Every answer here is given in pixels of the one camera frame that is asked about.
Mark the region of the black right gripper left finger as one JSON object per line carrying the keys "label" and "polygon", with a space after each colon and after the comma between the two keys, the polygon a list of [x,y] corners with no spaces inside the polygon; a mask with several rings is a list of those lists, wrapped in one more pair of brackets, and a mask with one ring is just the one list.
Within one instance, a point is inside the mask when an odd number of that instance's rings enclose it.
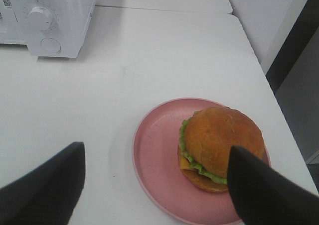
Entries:
{"label": "black right gripper left finger", "polygon": [[85,181],[85,148],[73,142],[0,190],[2,225],[66,225]]}

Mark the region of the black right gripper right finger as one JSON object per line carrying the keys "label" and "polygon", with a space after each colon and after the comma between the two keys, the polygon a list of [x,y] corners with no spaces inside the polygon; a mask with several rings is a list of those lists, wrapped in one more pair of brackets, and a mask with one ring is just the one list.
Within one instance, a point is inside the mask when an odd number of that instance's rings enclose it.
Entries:
{"label": "black right gripper right finger", "polygon": [[317,225],[319,198],[242,146],[230,150],[227,185],[246,225]]}

